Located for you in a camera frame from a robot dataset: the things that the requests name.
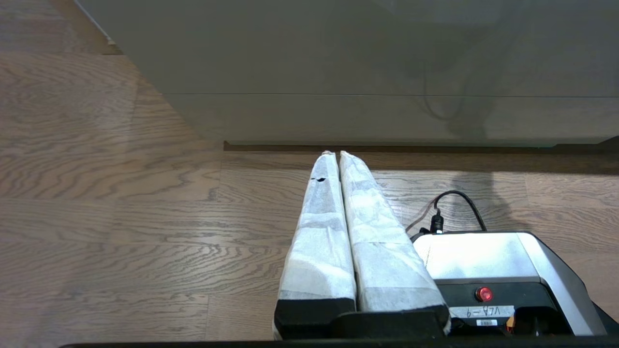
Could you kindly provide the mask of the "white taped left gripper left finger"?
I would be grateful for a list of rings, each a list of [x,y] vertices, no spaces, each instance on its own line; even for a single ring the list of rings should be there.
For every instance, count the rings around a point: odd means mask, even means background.
[[[356,282],[338,159],[323,152],[311,170],[280,278],[276,339],[331,335],[331,322],[356,312]]]

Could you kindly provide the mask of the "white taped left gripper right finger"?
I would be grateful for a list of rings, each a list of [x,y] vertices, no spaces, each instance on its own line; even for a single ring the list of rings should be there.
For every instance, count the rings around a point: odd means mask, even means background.
[[[339,168],[360,310],[435,310],[440,319],[450,319],[435,280],[369,167],[342,151]]]

